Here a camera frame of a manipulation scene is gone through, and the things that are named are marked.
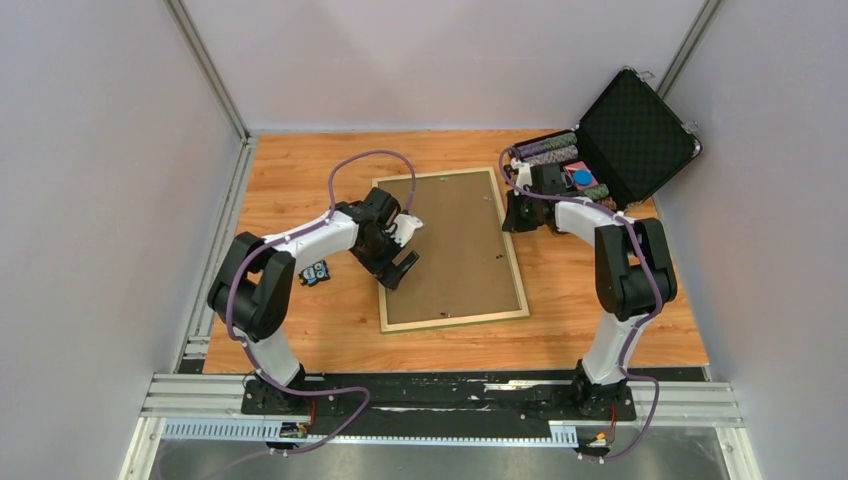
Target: frame backing board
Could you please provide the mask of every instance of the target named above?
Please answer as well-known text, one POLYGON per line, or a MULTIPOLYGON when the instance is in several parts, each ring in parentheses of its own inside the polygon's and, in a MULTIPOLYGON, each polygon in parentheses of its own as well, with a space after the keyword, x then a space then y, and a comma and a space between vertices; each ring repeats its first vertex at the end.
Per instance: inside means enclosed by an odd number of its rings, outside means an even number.
MULTIPOLYGON (((409 175, 377 178, 374 186, 405 198, 409 175)), ((399 258, 418 262, 397 290, 379 286, 383 332, 527 317, 530 310, 504 218, 494 169, 416 176, 412 214, 418 230, 399 258)))

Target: wooden table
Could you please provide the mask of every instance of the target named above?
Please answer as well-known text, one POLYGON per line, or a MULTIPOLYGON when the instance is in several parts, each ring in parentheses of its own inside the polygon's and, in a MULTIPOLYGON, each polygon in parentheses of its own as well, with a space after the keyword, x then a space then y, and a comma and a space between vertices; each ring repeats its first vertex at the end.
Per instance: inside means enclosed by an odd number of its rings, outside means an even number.
MULTIPOLYGON (((239 231, 281 232, 321 215, 327 176, 340 161, 372 149, 406 155, 418 172, 497 164, 500 151, 549 130, 420 131, 263 136, 258 145, 239 231)), ((362 199, 374 177, 406 173, 377 155, 339 171, 337 201, 362 199)), ((655 216, 653 204, 628 212, 655 216)), ((284 322, 291 348, 307 371, 490 370, 573 368, 592 343, 601 307, 592 248, 546 227, 513 236, 531 316, 409 333, 380 333, 377 284, 348 252, 327 258, 332 279, 293 286, 284 322)), ((633 365, 703 365, 707 357, 682 286, 642 336, 633 365)), ((241 347, 216 322, 204 371, 246 372, 241 347)))

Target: gray wall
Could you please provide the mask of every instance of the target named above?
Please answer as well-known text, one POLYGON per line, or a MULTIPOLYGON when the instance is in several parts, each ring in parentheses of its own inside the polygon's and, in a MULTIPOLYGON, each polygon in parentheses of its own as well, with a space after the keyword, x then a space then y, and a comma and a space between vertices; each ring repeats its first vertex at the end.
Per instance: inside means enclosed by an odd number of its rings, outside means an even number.
POLYGON ((237 141, 160 1, 0 6, 0 478, 114 478, 237 141))
POLYGON ((660 208, 765 478, 844 478, 848 3, 725 3, 669 98, 705 153, 660 208))
POLYGON ((184 0, 252 129, 574 125, 703 0, 184 0))

